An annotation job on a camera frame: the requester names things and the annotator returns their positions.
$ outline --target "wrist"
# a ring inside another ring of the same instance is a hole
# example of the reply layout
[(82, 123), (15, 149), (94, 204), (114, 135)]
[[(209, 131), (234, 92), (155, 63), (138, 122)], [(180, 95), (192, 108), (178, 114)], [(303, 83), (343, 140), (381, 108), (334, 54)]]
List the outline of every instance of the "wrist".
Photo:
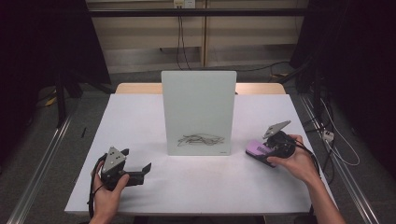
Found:
[(90, 224), (107, 224), (110, 223), (112, 219), (113, 217), (94, 215), (90, 221)]
[(310, 178), (307, 178), (304, 182), (309, 189), (317, 189), (324, 187), (323, 182), (321, 181), (318, 175), (312, 175)]

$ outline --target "electrical connector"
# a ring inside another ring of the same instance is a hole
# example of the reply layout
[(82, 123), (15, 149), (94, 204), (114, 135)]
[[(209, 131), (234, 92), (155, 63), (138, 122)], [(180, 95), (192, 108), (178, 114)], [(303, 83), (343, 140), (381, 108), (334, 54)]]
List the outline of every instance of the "electrical connector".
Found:
[(325, 130), (322, 133), (322, 139), (330, 143), (332, 140), (334, 140), (334, 133)]
[(175, 8), (184, 8), (184, 0), (174, 0)]

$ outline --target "power outlet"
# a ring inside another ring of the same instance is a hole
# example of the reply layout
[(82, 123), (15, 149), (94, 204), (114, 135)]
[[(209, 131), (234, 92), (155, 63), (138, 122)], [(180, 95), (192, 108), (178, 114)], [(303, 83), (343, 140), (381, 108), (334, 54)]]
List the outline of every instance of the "power outlet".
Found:
[(325, 130), (323, 131), (322, 139), (327, 140), (330, 143), (334, 139), (334, 133)]
[(195, 0), (184, 0), (184, 8), (195, 8)]

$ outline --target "metal frame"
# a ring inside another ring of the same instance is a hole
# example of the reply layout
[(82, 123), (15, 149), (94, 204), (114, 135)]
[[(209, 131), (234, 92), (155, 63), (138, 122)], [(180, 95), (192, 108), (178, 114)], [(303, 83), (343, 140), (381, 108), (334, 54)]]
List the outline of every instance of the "metal frame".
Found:
[(75, 102), (73, 102), (73, 104), (71, 104), (70, 107), (71, 108), (69, 115), (65, 117), (65, 121), (62, 124), (62, 126), (56, 129), (52, 137), (52, 140), (50, 141), (49, 146), (47, 147), (47, 150), (44, 153), (43, 158), (41, 159), (41, 162), (38, 164), (35, 173), (30, 179), (22, 196), (18, 200), (18, 203), (15, 206), (7, 224), (14, 224), (14, 223), (22, 224), (26, 219), (27, 214), (33, 205), (33, 202), (35, 201), (35, 196), (39, 192), (41, 185), (44, 181), (44, 178), (46, 176), (46, 173), (50, 168), (53, 158), (55, 157), (55, 154), (58, 151), (58, 148), (61, 145), (62, 140), (64, 139), (64, 135), (66, 134), (71, 119), (77, 111), (78, 101), (76, 100)]
[[(314, 121), (315, 127), (318, 129), (320, 127), (319, 123), (317, 122), (315, 117), (314, 111), (312, 111), (313, 104), (309, 100), (307, 96), (300, 96), (300, 99), (303, 103), (303, 106), (306, 110), (306, 113), (309, 117)], [(321, 139), (321, 133), (318, 131), (318, 137)], [(325, 144), (327, 152), (331, 151), (331, 146), (324, 140), (322, 140)], [(333, 148), (336, 153), (339, 153), (336, 147)], [(356, 182), (355, 178), (353, 177), (352, 173), (350, 173), (348, 167), (341, 161), (339, 161), (333, 154), (332, 160), (334, 161), (334, 167), (337, 169), (338, 174), (343, 179), (344, 184), (346, 185), (346, 189), (348, 190), (353, 202), (356, 204), (359, 212), (361, 213), (361, 217), (364, 220), (364, 223), (367, 224), (378, 224), (380, 223), (378, 218), (375, 215), (375, 211), (373, 207), (370, 205), (370, 202), (364, 195), (363, 191), (359, 187), (358, 183)]]
[(307, 8), (163, 8), (163, 9), (90, 9), (92, 17), (295, 17), (323, 15), (332, 9)]

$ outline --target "aluminum rail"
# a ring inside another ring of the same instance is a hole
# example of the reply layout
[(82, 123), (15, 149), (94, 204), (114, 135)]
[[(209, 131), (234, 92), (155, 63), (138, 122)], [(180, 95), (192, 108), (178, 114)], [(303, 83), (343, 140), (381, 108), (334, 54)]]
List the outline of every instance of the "aluminum rail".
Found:
[(35, 200), (35, 196), (40, 190), (45, 175), (50, 168), (51, 162), (56, 155), (56, 152), (64, 138), (67, 128), (69, 127), (71, 118), (76, 112), (77, 107), (78, 102), (75, 102), (71, 105), (70, 113), (66, 117), (63, 125), (60, 128), (56, 129), (52, 140), (50, 141), (49, 146), (47, 147), (47, 150), (44, 153), (43, 158), (41, 159), (41, 162), (35, 169), (35, 173), (33, 174), (25, 191), (23, 192), (17, 205), (15, 206), (10, 218), (8, 219), (7, 224), (22, 224), (26, 219), (26, 216)]
[[(309, 117), (313, 120), (314, 125), (316, 128), (319, 128), (320, 125), (316, 119), (314, 119), (315, 115), (312, 111), (312, 102), (308, 99), (308, 97), (300, 96), (303, 105), (305, 107), (306, 112), (308, 113)], [(331, 146), (324, 141), (326, 146), (326, 150), (330, 152), (330, 150), (334, 150), (335, 153), (339, 154), (339, 151), (336, 147), (333, 149)], [(344, 184), (346, 185), (346, 189), (348, 190), (353, 202), (355, 203), (356, 207), (358, 208), (359, 212), (361, 213), (361, 217), (364, 220), (364, 223), (367, 224), (378, 224), (380, 223), (378, 218), (375, 215), (373, 207), (370, 205), (370, 202), (367, 200), (366, 196), (364, 195), (363, 191), (359, 187), (358, 183), (356, 182), (355, 178), (353, 177), (352, 173), (350, 173), (348, 167), (343, 162), (339, 161), (334, 155), (332, 154), (333, 164), (334, 167), (337, 169), (337, 172), (343, 179)]]

